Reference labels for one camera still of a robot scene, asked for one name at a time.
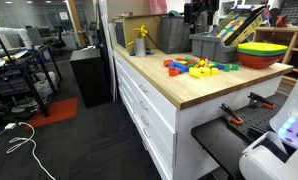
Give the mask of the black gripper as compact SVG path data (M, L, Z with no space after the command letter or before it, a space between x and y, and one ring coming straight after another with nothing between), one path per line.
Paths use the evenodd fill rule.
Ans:
M194 24L202 12L207 12L207 24L213 24L213 17L219 10L219 0L192 0L184 5L184 22Z

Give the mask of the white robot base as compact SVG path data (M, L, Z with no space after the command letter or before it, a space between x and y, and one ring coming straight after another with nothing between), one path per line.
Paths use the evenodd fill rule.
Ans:
M246 180L298 180L298 80L268 131L242 151Z

